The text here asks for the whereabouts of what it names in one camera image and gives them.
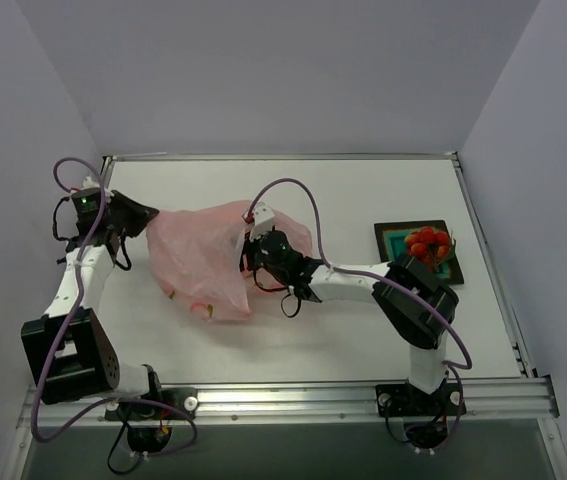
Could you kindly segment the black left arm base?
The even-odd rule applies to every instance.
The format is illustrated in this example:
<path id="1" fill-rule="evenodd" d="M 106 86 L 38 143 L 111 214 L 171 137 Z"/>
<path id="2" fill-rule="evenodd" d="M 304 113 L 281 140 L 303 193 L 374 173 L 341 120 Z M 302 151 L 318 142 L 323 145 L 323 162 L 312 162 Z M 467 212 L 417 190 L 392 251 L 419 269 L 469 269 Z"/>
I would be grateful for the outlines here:
<path id="1" fill-rule="evenodd" d="M 162 388 L 158 394 L 146 394 L 143 398 L 175 407 L 190 419 L 196 417 L 199 405 L 199 391 L 191 386 L 166 387 Z M 119 419 L 119 415 L 132 422 L 181 419 L 181 416 L 165 407 L 137 403 L 130 405 L 127 403 L 109 403 L 106 405 L 105 421 L 116 421 Z"/>

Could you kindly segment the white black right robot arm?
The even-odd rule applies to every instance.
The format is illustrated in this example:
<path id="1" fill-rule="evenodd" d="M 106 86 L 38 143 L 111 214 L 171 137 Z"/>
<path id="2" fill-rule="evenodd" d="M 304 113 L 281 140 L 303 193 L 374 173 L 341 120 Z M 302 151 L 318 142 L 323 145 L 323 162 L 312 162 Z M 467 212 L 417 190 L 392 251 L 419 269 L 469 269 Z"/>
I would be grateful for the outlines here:
<path id="1" fill-rule="evenodd" d="M 417 260 L 405 254 L 370 266 L 329 266 L 295 250 L 277 229 L 245 235 L 243 271 L 263 269 L 303 302 L 344 300 L 377 305 L 409 345 L 408 382 L 425 394 L 442 385 L 449 328 L 459 303 L 457 294 Z"/>

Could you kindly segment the pink plastic bag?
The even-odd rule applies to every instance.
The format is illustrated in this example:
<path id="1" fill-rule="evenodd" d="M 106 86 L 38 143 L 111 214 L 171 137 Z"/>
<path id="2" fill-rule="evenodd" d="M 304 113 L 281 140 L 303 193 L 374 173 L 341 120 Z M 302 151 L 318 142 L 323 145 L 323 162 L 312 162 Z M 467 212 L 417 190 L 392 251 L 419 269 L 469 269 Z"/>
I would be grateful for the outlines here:
<path id="1" fill-rule="evenodd" d="M 204 321 L 246 321 L 262 296 L 240 270 L 250 202 L 161 211 L 146 227 L 149 268 L 161 290 Z"/>

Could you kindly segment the aluminium front rail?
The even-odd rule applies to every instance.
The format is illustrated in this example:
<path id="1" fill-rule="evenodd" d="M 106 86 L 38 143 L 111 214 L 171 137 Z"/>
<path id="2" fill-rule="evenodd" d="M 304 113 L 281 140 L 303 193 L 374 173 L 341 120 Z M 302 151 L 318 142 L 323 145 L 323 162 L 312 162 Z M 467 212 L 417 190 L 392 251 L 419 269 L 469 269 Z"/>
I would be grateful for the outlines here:
<path id="1" fill-rule="evenodd" d="M 198 426 L 379 424 L 375 381 L 185 384 L 195 391 Z M 549 378 L 463 379 L 472 421 L 556 419 L 559 405 Z"/>

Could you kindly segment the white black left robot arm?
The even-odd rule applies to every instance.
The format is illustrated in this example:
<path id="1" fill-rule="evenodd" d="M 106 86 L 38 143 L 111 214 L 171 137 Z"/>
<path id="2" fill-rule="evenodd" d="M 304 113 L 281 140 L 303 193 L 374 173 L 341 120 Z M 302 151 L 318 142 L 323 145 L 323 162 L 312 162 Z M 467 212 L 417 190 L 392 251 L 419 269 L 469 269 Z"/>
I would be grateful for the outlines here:
<path id="1" fill-rule="evenodd" d="M 66 238 L 52 224 L 53 237 L 66 244 L 65 273 L 43 315 L 25 323 L 21 340 L 30 370 L 46 405 L 90 397 L 141 397 L 158 401 L 160 383 L 151 366 L 130 366 L 117 356 L 97 313 L 105 282 L 127 253 L 125 242 L 140 235 L 158 215 L 120 192 L 101 201 L 97 187 L 61 199 L 73 204 L 78 234 Z"/>

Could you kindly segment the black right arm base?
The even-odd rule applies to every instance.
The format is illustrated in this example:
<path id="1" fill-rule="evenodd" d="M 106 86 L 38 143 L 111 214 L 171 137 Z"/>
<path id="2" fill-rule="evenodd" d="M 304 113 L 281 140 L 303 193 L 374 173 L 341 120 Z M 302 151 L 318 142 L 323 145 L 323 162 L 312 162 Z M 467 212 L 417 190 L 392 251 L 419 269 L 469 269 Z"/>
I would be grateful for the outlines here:
<path id="1" fill-rule="evenodd" d="M 435 417 L 455 416 L 467 412 L 465 402 L 460 402 L 460 387 L 457 382 L 443 381 L 433 393 L 427 394 L 407 381 L 402 383 L 377 384 L 375 395 L 378 414 L 381 417 Z"/>

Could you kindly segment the red fake berry cluster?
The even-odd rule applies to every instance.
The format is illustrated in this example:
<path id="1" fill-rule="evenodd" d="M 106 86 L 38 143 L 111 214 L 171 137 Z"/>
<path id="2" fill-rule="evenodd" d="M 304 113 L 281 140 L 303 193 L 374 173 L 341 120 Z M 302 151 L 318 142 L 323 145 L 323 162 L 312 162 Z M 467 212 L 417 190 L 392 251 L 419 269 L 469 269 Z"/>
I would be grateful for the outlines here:
<path id="1" fill-rule="evenodd" d="M 456 262 L 456 239 L 447 231 L 425 226 L 410 232 L 404 239 L 407 253 L 433 273 L 452 274 Z"/>

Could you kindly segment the black square plate teal centre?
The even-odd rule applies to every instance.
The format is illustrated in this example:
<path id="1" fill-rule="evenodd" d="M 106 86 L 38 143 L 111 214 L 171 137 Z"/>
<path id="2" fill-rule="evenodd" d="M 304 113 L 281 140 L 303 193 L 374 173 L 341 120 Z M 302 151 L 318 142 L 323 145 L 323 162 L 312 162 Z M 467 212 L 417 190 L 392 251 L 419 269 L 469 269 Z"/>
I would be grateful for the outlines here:
<path id="1" fill-rule="evenodd" d="M 444 220 L 375 223 L 374 233 L 382 261 L 405 254 L 448 284 L 464 284 L 456 239 Z"/>

